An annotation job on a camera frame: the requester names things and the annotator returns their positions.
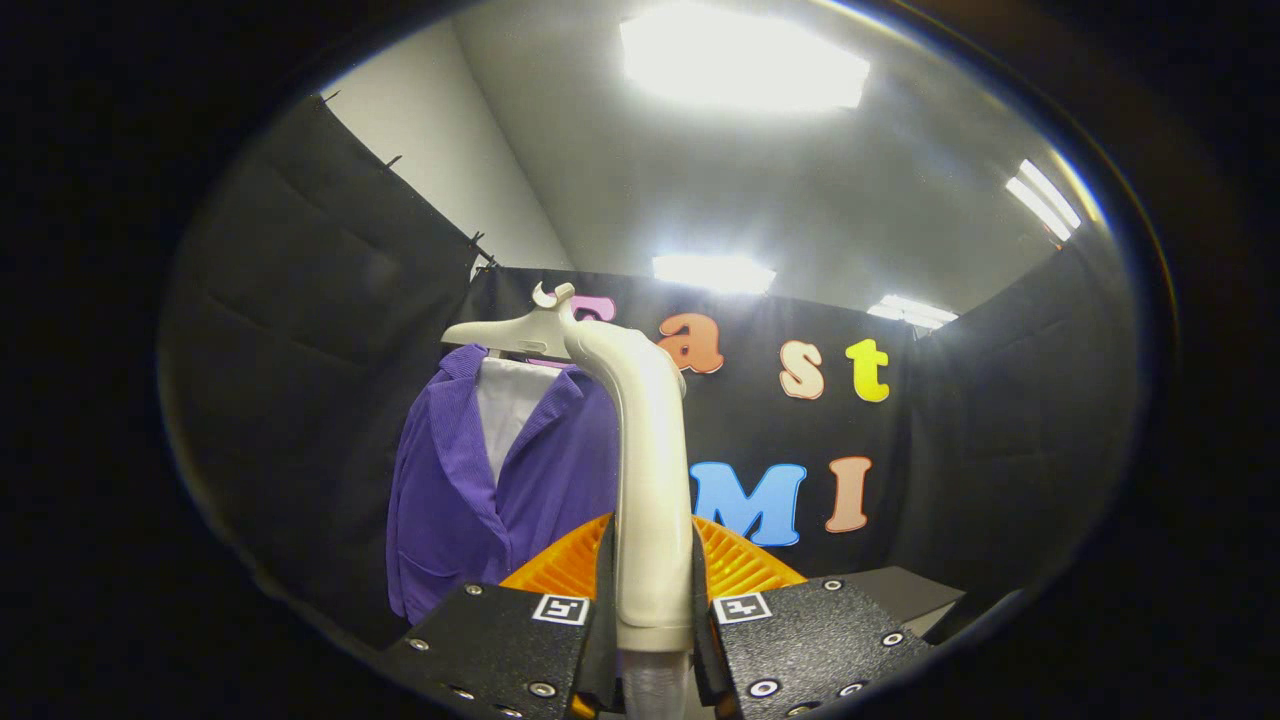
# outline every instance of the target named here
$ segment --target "ceiling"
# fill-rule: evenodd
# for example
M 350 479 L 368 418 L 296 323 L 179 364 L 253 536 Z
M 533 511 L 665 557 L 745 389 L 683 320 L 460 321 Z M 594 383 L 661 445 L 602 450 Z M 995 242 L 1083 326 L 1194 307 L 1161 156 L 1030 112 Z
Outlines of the ceiling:
M 964 313 L 1055 252 L 1004 186 L 1030 158 L 1066 191 L 1056 154 L 954 64 L 828 5 L 707 0 L 788 18 L 872 69 L 852 109 L 682 105 L 623 76 L 618 24 L 659 4 L 495 0 L 454 19 L 577 269 L 745 255 L 777 270 L 773 295 L 865 310 L 897 293 Z

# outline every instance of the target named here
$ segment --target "transparent plastic tube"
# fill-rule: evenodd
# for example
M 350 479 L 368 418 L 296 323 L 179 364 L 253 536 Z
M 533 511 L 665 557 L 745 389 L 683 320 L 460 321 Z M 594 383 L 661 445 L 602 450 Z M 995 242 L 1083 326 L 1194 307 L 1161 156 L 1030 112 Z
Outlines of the transparent plastic tube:
M 627 720 L 680 720 L 687 680 L 687 652 L 622 651 Z

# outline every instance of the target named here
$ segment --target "white wall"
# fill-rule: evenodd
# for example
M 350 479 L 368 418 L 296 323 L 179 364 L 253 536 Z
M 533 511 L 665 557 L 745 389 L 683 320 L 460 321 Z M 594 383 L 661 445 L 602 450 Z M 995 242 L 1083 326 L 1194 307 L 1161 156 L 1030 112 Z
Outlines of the white wall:
M 462 56 L 452 20 L 388 47 L 321 91 L 333 113 L 480 247 L 513 268 L 572 269 Z M 477 259 L 483 265 L 484 259 Z

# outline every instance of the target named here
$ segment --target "light panel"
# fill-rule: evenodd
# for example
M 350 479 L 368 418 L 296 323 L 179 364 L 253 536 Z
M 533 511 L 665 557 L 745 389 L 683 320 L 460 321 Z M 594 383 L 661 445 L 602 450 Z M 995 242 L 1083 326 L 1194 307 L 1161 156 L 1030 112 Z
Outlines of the light panel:
M 888 318 L 890 320 L 905 320 L 915 327 L 931 331 L 936 331 L 960 316 L 941 307 L 908 300 L 897 295 L 886 295 L 879 302 L 872 305 L 867 313 L 878 318 Z
M 746 258 L 664 255 L 653 259 L 653 275 L 662 281 L 694 284 L 721 292 L 759 295 L 769 288 L 777 273 Z
M 1071 231 L 1066 229 L 1066 224 L 1064 224 L 1062 220 L 1048 209 L 1048 205 L 1046 205 L 1038 195 L 1023 184 L 1023 181 L 1018 178 L 1009 178 L 1009 182 L 1005 183 L 1005 190 L 1012 192 L 1014 197 L 1020 200 L 1023 205 L 1027 205 L 1032 213 L 1036 213 L 1036 217 L 1039 218 L 1042 223 L 1048 225 L 1048 229 L 1052 231 L 1059 240 L 1068 240 L 1071 237 Z
M 855 108 L 870 72 L 867 60 L 776 18 L 671 5 L 620 28 L 627 77 L 682 101 Z
M 1069 225 L 1073 228 L 1080 227 L 1080 217 L 1075 214 L 1075 210 L 1071 209 L 1071 204 L 1062 197 L 1062 193 L 1053 187 L 1053 183 L 1048 182 L 1044 173 L 1039 172 L 1039 168 L 1033 165 L 1030 160 L 1023 160 L 1023 164 L 1019 165 L 1018 169 L 1027 176 L 1027 179 L 1032 181 L 1032 184 L 1036 186 L 1036 190 L 1041 191 L 1041 195 L 1048 199 L 1053 209 L 1057 210 L 1057 214 L 1061 215 Z

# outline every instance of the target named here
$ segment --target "letter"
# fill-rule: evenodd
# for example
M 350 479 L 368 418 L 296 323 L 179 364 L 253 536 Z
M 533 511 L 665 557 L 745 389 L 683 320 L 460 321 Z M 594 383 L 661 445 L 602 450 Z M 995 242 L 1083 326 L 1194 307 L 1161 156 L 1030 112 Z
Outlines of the letter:
M 594 320 L 599 318 L 608 323 L 617 313 L 617 306 L 613 304 L 612 297 L 596 297 L 594 295 L 575 295 L 568 299 L 568 306 L 573 310 L 573 318 L 579 320 Z
M 788 340 L 778 350 L 783 370 L 778 373 L 782 392 L 801 400 L 818 400 L 826 387 L 822 378 L 822 354 L 808 342 Z
M 831 471 L 836 474 L 836 505 L 827 520 L 828 533 L 847 533 L 867 524 L 863 515 L 863 480 L 872 461 L 867 457 L 841 457 L 831 461 Z
M 617 313 L 617 306 L 612 297 L 596 297 L 594 295 L 575 295 L 568 299 L 568 306 L 573 311 L 573 318 L 579 322 L 594 320 L 599 318 L 608 323 Z M 572 363 L 556 363 L 554 360 L 529 359 L 530 365 L 543 365 L 545 368 L 568 368 Z
M 685 328 L 689 328 L 687 333 L 676 334 Z M 666 336 L 658 341 L 658 346 L 671 354 L 676 368 L 714 373 L 724 366 L 724 356 L 719 354 L 719 325 L 707 315 L 672 315 L 658 325 L 658 332 Z
M 877 368 L 888 365 L 888 355 L 876 350 L 876 341 L 867 338 L 845 348 L 845 357 L 854 361 L 854 392 L 867 402 L 888 397 L 888 386 L 881 384 Z
M 782 547 L 800 542 L 796 533 L 796 492 L 808 471 L 800 465 L 774 465 L 748 497 L 733 468 L 724 462 L 698 462 L 689 469 L 698 480 L 698 506 L 694 515 L 719 523 L 745 536 L 756 519 L 760 528 L 751 542 L 760 547 Z

